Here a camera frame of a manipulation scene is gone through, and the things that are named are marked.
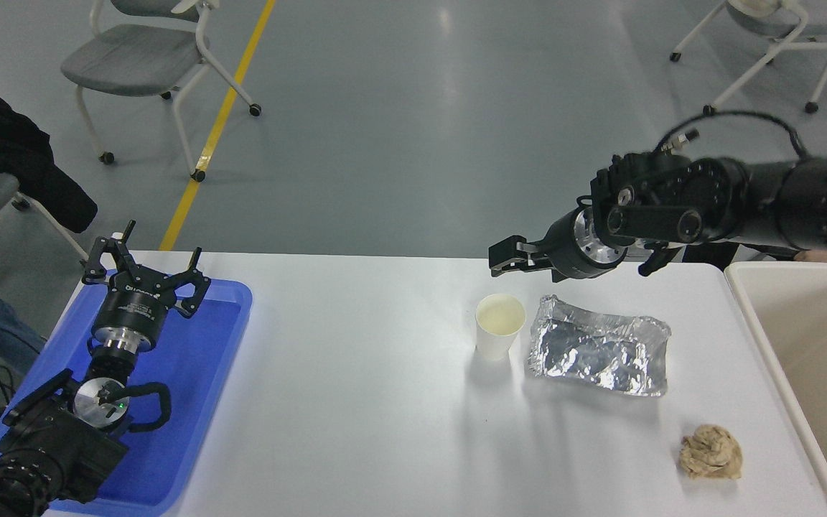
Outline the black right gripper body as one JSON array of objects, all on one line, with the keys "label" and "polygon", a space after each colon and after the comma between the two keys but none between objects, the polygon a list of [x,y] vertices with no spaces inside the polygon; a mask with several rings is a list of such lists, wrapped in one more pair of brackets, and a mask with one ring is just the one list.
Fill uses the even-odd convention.
[{"label": "black right gripper body", "polygon": [[584,212],[577,208],[555,220],[542,239],[541,248],[551,265],[551,281],[558,284],[564,279],[590,279],[594,267],[588,256],[581,252],[577,243],[575,225]]}]

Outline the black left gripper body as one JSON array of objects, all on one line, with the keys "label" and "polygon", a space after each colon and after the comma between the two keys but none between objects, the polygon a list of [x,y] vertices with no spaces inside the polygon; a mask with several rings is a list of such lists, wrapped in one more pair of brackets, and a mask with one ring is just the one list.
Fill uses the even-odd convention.
[{"label": "black left gripper body", "polygon": [[112,279],[106,284],[106,297],[91,334],[100,343],[134,335],[138,345],[156,345],[174,305],[172,290],[158,290],[155,284],[134,286],[126,278]]}]

